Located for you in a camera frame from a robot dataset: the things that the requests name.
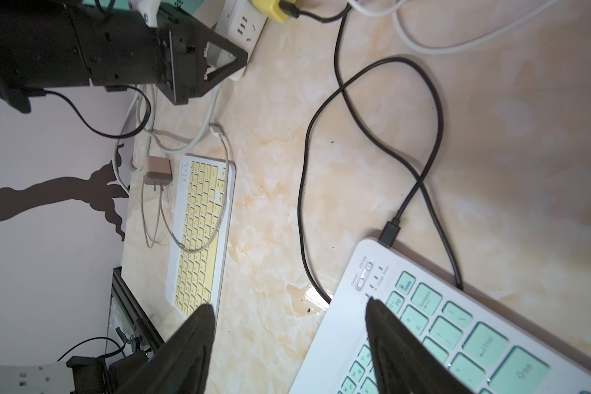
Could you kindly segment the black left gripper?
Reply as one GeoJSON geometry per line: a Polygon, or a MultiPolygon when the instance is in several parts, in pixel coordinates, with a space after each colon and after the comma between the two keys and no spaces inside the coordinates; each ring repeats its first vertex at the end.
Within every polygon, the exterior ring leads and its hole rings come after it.
{"type": "Polygon", "coordinates": [[[67,8],[93,85],[155,85],[174,105],[205,96],[247,65],[248,52],[170,4],[156,27],[137,11],[67,8]],[[229,62],[213,71],[208,62],[229,62]]]}

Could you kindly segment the yellow wireless keyboard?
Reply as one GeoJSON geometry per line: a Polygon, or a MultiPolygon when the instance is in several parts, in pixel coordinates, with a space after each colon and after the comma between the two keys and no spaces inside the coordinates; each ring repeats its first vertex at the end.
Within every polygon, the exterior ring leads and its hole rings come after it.
{"type": "Polygon", "coordinates": [[[235,165],[224,160],[181,160],[165,294],[185,318],[203,304],[218,310],[235,180],[235,165]]]}

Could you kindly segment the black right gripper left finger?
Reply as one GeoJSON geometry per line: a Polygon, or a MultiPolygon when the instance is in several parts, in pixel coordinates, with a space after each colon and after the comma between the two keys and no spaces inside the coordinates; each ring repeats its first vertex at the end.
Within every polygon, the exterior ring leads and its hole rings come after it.
{"type": "Polygon", "coordinates": [[[203,304],[141,366],[118,393],[203,393],[216,333],[216,317],[203,304]]]}

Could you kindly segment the pink USB charger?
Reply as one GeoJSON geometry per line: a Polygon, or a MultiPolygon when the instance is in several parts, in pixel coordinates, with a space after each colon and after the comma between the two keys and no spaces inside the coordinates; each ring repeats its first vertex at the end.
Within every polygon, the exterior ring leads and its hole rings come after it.
{"type": "Polygon", "coordinates": [[[150,186],[168,186],[173,181],[170,159],[148,155],[143,162],[143,183],[150,186]]]}

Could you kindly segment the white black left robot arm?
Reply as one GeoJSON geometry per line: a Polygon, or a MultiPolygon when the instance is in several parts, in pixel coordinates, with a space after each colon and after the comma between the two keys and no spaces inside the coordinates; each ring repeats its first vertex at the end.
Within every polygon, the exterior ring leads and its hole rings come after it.
{"type": "Polygon", "coordinates": [[[247,52],[170,4],[155,16],[79,1],[0,1],[0,99],[21,113],[50,88],[154,85],[175,105],[217,87],[247,52]]]}

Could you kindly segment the white power strip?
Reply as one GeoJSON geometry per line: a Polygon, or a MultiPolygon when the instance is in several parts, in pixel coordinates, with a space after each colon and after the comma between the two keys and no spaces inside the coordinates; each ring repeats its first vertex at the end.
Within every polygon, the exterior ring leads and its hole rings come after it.
{"type": "MultiPolygon", "coordinates": [[[[215,32],[244,49],[248,54],[249,62],[267,19],[267,16],[254,7],[252,1],[228,0],[225,1],[215,32]]],[[[224,52],[213,44],[208,46],[208,65],[213,68],[225,66],[234,58],[234,55],[224,52]]],[[[231,75],[229,79],[240,80],[245,70],[246,66],[231,75]]]]}

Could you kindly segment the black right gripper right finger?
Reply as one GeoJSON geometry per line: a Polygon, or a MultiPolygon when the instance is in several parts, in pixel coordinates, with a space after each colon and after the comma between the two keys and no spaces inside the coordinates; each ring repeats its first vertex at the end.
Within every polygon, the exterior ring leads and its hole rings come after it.
{"type": "Polygon", "coordinates": [[[369,299],[365,324],[380,393],[468,393],[380,300],[369,299]]]}

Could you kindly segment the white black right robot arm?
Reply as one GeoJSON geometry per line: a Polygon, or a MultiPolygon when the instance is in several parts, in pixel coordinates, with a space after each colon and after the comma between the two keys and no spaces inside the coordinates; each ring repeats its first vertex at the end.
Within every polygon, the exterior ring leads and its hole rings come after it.
{"type": "MultiPolygon", "coordinates": [[[[369,299],[364,318],[379,392],[469,392],[380,300],[369,299]]],[[[0,393],[203,393],[215,330],[213,306],[202,305],[152,359],[129,356],[135,368],[125,376],[107,371],[103,357],[0,365],[0,393]]]]}

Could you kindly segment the yellow USB charger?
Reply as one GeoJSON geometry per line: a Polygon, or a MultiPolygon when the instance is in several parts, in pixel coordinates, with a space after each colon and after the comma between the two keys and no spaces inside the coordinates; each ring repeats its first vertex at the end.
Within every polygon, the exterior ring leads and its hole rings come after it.
{"type": "Polygon", "coordinates": [[[281,24],[289,18],[297,19],[300,16],[300,9],[295,1],[252,0],[252,4],[261,14],[281,24]]]}

